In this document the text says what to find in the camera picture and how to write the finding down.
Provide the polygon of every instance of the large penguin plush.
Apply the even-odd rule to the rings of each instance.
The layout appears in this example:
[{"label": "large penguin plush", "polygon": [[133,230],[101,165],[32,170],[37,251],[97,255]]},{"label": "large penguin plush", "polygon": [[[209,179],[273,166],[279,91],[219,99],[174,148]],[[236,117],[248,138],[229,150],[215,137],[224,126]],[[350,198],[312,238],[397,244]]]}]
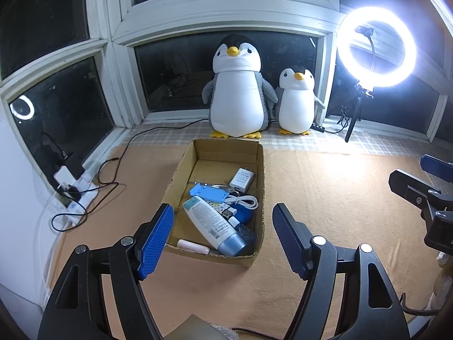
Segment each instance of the large penguin plush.
[{"label": "large penguin plush", "polygon": [[295,66],[281,72],[279,87],[275,90],[278,99],[275,116],[280,134],[310,134],[315,102],[326,108],[313,90],[314,78],[310,70]]},{"label": "large penguin plush", "polygon": [[261,58],[252,41],[230,34],[219,44],[212,60],[214,79],[202,91],[205,104],[212,96],[209,123],[213,138],[261,138],[269,117],[264,101],[277,103],[272,86],[260,74]]}]

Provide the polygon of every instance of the white tube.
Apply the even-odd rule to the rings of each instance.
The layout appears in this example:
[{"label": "white tube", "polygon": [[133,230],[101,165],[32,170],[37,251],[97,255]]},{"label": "white tube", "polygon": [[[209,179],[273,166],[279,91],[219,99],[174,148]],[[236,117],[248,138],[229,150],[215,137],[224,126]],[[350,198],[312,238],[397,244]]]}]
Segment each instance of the white tube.
[{"label": "white tube", "polygon": [[179,239],[178,243],[176,244],[178,248],[182,249],[188,249],[190,251],[194,251],[197,253],[202,253],[202,254],[209,254],[209,248],[201,245],[201,244],[196,244],[192,242],[188,242],[187,240],[184,239]]}]

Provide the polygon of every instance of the power strip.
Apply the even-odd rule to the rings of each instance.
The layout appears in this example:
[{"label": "power strip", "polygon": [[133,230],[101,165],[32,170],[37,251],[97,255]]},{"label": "power strip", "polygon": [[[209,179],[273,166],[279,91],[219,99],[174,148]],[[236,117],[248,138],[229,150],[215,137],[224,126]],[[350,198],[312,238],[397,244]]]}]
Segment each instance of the power strip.
[{"label": "power strip", "polygon": [[317,130],[317,131],[320,131],[321,133],[324,133],[326,128],[324,128],[323,126],[319,126],[316,123],[313,123],[312,126],[310,127],[310,129]]},{"label": "power strip", "polygon": [[[93,183],[89,184],[89,188],[90,189],[93,189],[93,188],[96,188],[96,187],[97,186],[95,184],[93,184]],[[90,192],[83,193],[82,197],[79,200],[79,203],[83,207],[88,209],[88,206],[90,205],[92,200],[94,198],[96,198],[96,196],[98,194],[98,191],[99,190],[96,189],[96,190],[92,190]],[[65,210],[65,213],[80,213],[80,214],[82,214],[82,213],[85,213],[85,210],[79,204],[77,204],[75,202],[71,202],[69,204],[69,206],[67,207],[67,209]],[[71,221],[73,226],[77,225],[81,218],[82,218],[82,216],[67,216],[67,220]]]}]

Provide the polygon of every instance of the ring light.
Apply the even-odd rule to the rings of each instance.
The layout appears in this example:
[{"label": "ring light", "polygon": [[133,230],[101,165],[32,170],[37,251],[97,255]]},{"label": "ring light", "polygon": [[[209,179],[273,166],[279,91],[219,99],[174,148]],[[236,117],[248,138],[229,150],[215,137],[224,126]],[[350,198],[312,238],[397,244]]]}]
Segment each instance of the ring light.
[{"label": "ring light", "polygon": [[[403,63],[393,72],[378,74],[362,67],[352,56],[350,44],[358,26],[379,21],[390,25],[401,37],[404,48]],[[361,7],[348,14],[341,22],[337,35],[338,54],[346,69],[360,81],[360,85],[369,91],[373,87],[390,87],[406,79],[413,71],[416,58],[414,38],[405,24],[392,12],[380,7]]]},{"label": "ring light", "polygon": [[28,105],[28,107],[30,108],[30,112],[27,115],[22,115],[22,114],[20,114],[19,112],[17,112],[15,110],[15,108],[13,107],[12,103],[10,104],[11,112],[18,119],[30,120],[33,117],[33,115],[35,115],[35,106],[33,106],[33,103],[30,101],[30,99],[26,95],[20,96],[19,99],[21,99],[22,101],[24,101]]}]

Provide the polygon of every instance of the white charger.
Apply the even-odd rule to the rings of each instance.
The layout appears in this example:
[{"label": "white charger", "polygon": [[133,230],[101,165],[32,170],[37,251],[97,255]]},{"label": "white charger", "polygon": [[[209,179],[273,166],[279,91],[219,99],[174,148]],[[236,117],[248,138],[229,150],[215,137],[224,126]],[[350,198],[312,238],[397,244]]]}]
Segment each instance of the white charger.
[{"label": "white charger", "polygon": [[230,187],[245,193],[252,183],[254,175],[252,171],[239,169],[230,181]]}]

